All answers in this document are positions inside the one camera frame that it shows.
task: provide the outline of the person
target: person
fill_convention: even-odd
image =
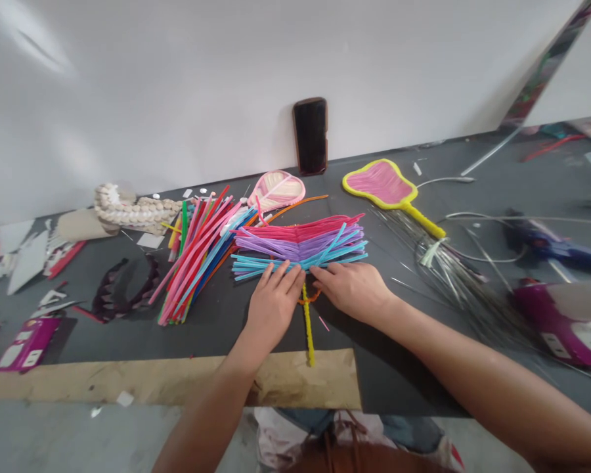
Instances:
[[[272,274],[270,264],[264,272],[243,331],[202,396],[188,402],[154,465],[155,473],[217,468],[255,374],[294,314],[305,272],[298,266],[287,271],[288,265],[285,261]],[[369,264],[331,263],[328,269],[312,267],[311,272],[317,279],[313,285],[339,310],[411,351],[470,415],[536,472],[591,472],[591,415],[566,396],[509,358],[396,297]],[[268,412],[275,414],[273,421]],[[321,411],[316,415],[326,413],[321,415],[326,427],[311,426],[307,432],[297,419],[280,413],[270,408],[255,412],[264,470],[463,471],[442,436],[431,443],[429,452],[415,442],[408,446],[394,439],[399,425],[390,426],[382,417],[347,411],[329,416]],[[433,440],[429,428],[413,432],[427,438],[426,443]],[[443,444],[448,456],[447,451],[442,455]]]

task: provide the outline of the glue gun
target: glue gun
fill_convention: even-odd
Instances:
[[[509,209],[509,217],[524,217],[521,212]],[[541,222],[532,219],[512,220],[517,239],[525,243],[532,252],[542,259],[557,259],[582,269],[591,270],[591,248],[560,238]]]

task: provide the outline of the gray table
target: gray table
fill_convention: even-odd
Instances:
[[[420,150],[399,150],[375,155],[359,156],[334,161],[324,175],[304,178],[307,196],[329,194],[325,200],[303,204],[274,221],[278,225],[314,221],[333,214],[355,215],[365,212],[362,224],[366,238],[368,261],[382,273],[389,287],[400,297],[438,320],[469,336],[476,337],[464,314],[447,309],[420,294],[411,292],[390,281],[396,277],[414,288],[434,295],[416,275],[405,269],[399,261],[413,264],[411,252],[395,238],[382,223],[369,212],[369,201],[356,198],[341,189],[341,178],[365,163],[378,158],[389,158],[399,164],[404,175],[416,184],[436,177],[458,175],[470,163],[501,139],[498,133],[482,135],[470,142],[451,141],[444,145]],[[434,183],[420,189],[414,201],[417,208],[432,220],[441,219],[449,212],[475,211],[503,215],[508,207],[515,207],[528,215],[577,216],[591,219],[591,209],[580,201],[591,194],[591,168],[584,161],[585,152],[591,151],[588,141],[568,143],[557,152],[537,158],[527,164],[518,160],[538,149],[544,139],[520,139],[508,145],[472,173],[473,184]],[[417,162],[423,176],[417,177],[412,164]],[[202,185],[219,193],[225,185],[235,196],[242,196],[257,176]],[[183,189],[161,192],[163,198],[179,199]],[[39,219],[36,227],[42,228]],[[461,231],[461,223],[444,223],[452,241],[459,249],[476,253],[468,237]],[[571,223],[551,223],[557,233],[572,237],[591,246],[591,226]],[[483,223],[474,229],[494,258],[512,254],[507,249],[501,228],[496,223]],[[127,232],[137,240],[134,232]],[[38,301],[57,281],[68,281],[64,291],[67,300],[87,301],[89,307],[100,278],[121,258],[131,263],[121,277],[120,284],[132,294],[143,282],[147,265],[143,251],[127,236],[88,242],[78,257],[69,264],[55,281],[36,278],[18,294],[6,297],[6,281],[0,282],[0,356],[12,341],[22,322],[35,310]],[[167,250],[154,252],[162,271]],[[501,269],[512,284],[521,277],[533,275],[544,281],[557,281],[553,271],[544,264],[530,267],[502,265]],[[494,280],[494,288],[504,292],[488,265],[478,268]],[[100,325],[88,318],[68,311],[55,336],[44,363],[75,363],[82,361],[123,361],[132,359],[178,358],[223,355],[232,347],[244,326],[249,298],[255,281],[235,284],[231,264],[224,265],[200,294],[184,325],[160,327],[156,317],[160,304],[130,314],[126,319]],[[317,315],[322,315],[330,328],[327,332]],[[313,304],[312,324],[316,349],[354,347],[357,357],[359,384],[365,411],[396,413],[401,415],[465,415],[464,410],[451,398],[429,371],[409,352],[394,344],[371,328],[353,321],[320,298]],[[306,348],[303,317],[294,317],[291,326],[276,351],[296,351]],[[550,379],[562,392],[591,412],[591,380],[569,370],[551,359],[526,350],[506,350],[506,354]]]

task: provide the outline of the pink paper fan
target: pink paper fan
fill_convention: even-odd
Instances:
[[[265,173],[256,183],[250,194],[248,205],[256,207],[256,198],[261,203],[263,213],[290,206],[303,199],[307,193],[304,183],[287,171]]]

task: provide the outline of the floor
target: floor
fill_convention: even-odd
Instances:
[[[180,415],[178,407],[0,401],[0,471],[147,473]],[[246,409],[218,472],[255,472],[256,434]],[[531,472],[474,420],[440,418],[467,471]]]

